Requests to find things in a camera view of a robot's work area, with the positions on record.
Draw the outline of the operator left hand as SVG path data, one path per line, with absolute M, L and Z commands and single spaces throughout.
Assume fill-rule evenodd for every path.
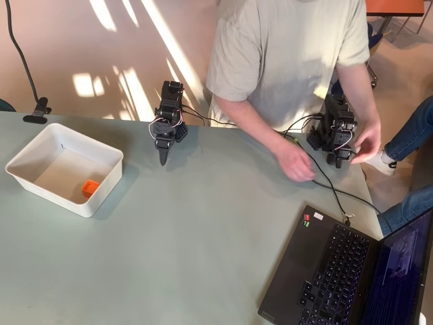
M 375 156 L 381 145 L 381 123 L 380 120 L 371 119 L 364 123 L 362 131 L 355 140 L 358 152 L 352 158 L 352 164 L 366 162 Z

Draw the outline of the operator right hand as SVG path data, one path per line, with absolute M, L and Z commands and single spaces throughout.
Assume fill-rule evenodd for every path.
M 301 149 L 289 148 L 277 155 L 281 170 L 285 175 L 296 182 L 312 181 L 315 172 L 311 166 L 311 160 Z

